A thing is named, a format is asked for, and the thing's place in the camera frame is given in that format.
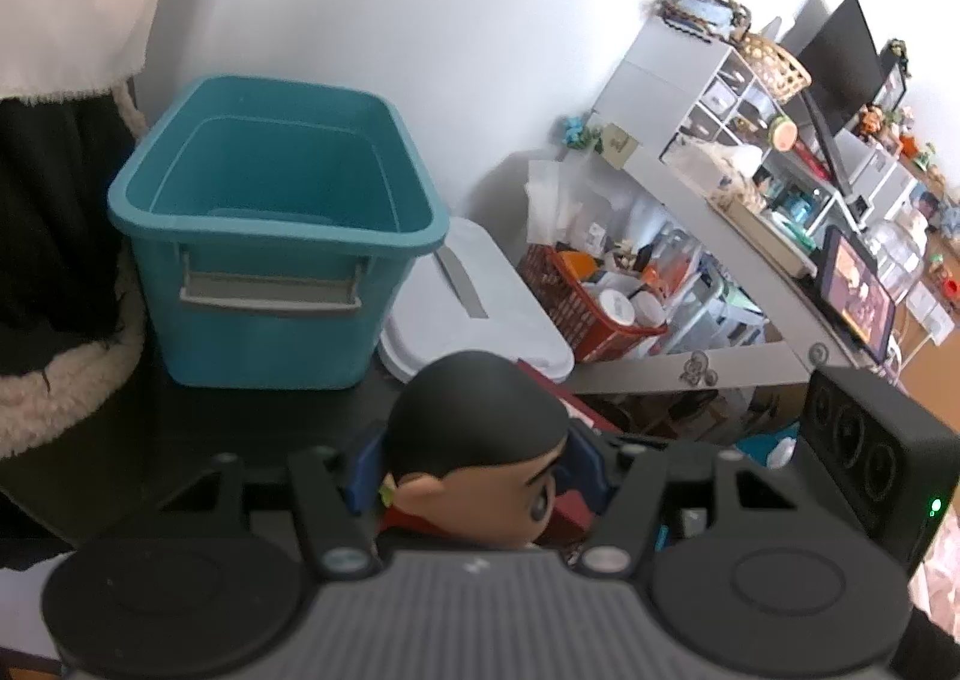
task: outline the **figurine ear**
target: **figurine ear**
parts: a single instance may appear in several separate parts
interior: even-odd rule
[[[431,474],[407,474],[394,491],[397,509],[416,515],[424,503],[443,493],[443,482]]]

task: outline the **figurine eyebrow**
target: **figurine eyebrow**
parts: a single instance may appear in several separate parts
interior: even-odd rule
[[[554,455],[554,456],[550,459],[550,461],[547,463],[547,465],[544,466],[539,472],[537,472],[536,474],[534,474],[532,477],[530,477],[530,479],[528,479],[526,482],[524,482],[524,483],[523,483],[523,486],[526,487],[526,486],[528,486],[528,485],[533,485],[533,484],[536,482],[536,480],[538,480],[538,479],[540,479],[541,477],[543,477],[544,474],[547,474],[547,472],[549,472],[550,469],[553,469],[554,464],[557,463],[557,459],[558,459],[558,458],[560,458],[560,453],[557,453],[556,455]]]

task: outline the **bin rim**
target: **bin rim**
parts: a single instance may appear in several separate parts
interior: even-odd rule
[[[416,179],[424,190],[427,207],[430,210],[430,223],[420,230],[405,233],[385,230],[361,229],[361,227],[342,227],[332,224],[296,223],[295,221],[243,220],[230,217],[210,217],[199,215],[157,214],[134,206],[127,197],[128,185],[140,169],[150,150],[157,143],[167,125],[179,114],[186,101],[208,82],[216,79],[265,80],[289,84],[309,84],[331,90],[342,90],[374,98],[387,108],[400,132]],[[274,79],[273,77],[243,76],[243,74],[213,74],[194,79],[184,87],[173,103],[163,112],[160,120],[150,129],[143,140],[134,148],[133,153],[117,173],[107,191],[110,221],[131,238],[151,241],[173,241],[181,243],[235,242],[238,236],[253,239],[256,242],[313,242],[323,243],[325,250],[337,253],[388,254],[395,250],[406,253],[432,253],[443,244],[449,229],[449,214],[440,196],[437,194],[424,167],[424,161],[416,150],[413,139],[403,124],[397,108],[380,95],[349,87],[331,86],[315,82],[300,82],[294,79]]]

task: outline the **red collar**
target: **red collar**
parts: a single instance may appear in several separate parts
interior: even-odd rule
[[[408,531],[416,531],[418,534],[426,534],[431,537],[448,537],[448,532],[442,528],[433,525],[429,520],[423,517],[409,515],[407,512],[401,512],[395,506],[390,506],[383,514],[380,521],[380,531],[386,531],[388,528],[406,528]]]

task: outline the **teal storage bin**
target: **teal storage bin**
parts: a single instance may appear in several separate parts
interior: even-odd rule
[[[184,385],[357,383],[448,215],[395,108],[347,89],[190,85],[109,189],[167,370]]]

